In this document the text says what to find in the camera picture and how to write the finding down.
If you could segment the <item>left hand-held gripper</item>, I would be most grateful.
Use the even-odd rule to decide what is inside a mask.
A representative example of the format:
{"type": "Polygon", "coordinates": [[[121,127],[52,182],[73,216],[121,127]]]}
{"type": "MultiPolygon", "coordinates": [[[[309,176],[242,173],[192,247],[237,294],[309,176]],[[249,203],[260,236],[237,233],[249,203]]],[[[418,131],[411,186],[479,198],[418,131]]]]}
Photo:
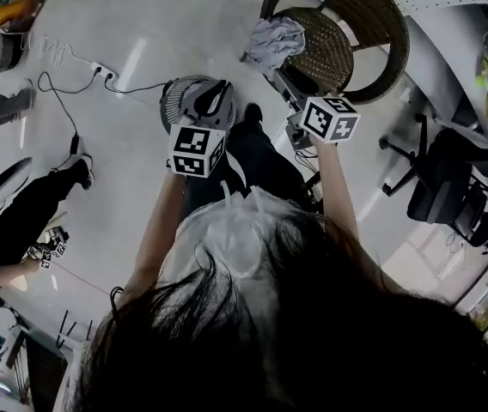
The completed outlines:
{"type": "Polygon", "coordinates": [[[169,166],[205,179],[225,152],[235,123],[234,86],[214,78],[178,78],[167,89],[169,166]]]}

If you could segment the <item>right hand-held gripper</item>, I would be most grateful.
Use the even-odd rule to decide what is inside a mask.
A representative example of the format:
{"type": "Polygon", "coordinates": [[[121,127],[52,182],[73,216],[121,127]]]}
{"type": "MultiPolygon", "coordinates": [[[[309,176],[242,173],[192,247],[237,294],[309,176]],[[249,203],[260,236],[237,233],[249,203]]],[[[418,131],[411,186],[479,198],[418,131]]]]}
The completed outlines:
{"type": "Polygon", "coordinates": [[[311,147],[312,136],[331,144],[351,139],[360,113],[346,98],[326,94],[294,65],[274,71],[272,86],[292,110],[285,132],[294,149],[311,147]]]}

